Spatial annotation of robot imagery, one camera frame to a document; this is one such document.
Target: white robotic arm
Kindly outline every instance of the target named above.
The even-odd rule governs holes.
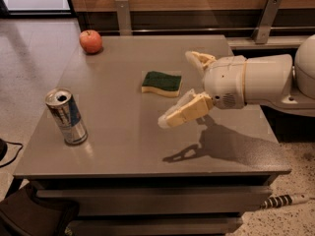
[[[188,51],[186,58],[202,74],[205,92],[187,92],[184,100],[158,119],[163,128],[202,117],[213,106],[239,109],[246,104],[260,104],[285,113],[315,117],[315,35],[298,48],[294,67],[291,56],[286,54],[216,60],[209,54]]]

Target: soda can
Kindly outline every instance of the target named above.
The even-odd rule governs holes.
[[[45,103],[67,144],[78,145],[88,137],[76,101],[67,89],[51,90],[46,95]]]

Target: sponge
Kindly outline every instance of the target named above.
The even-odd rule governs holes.
[[[153,92],[165,97],[177,97],[181,87],[181,76],[161,72],[148,72],[143,83],[142,92]]]

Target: red apple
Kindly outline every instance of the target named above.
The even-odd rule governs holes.
[[[81,32],[80,45],[87,53],[97,53],[102,48],[101,36],[93,29],[87,29]]]

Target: speckled floor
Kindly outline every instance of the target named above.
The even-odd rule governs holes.
[[[0,21],[0,137],[26,145],[53,89],[78,43],[75,19]],[[292,172],[272,185],[274,195],[306,193],[315,196],[315,141],[282,143]],[[17,147],[9,146],[5,160]],[[0,168],[0,200],[19,161]],[[315,201],[247,212],[244,224],[229,236],[315,235]]]

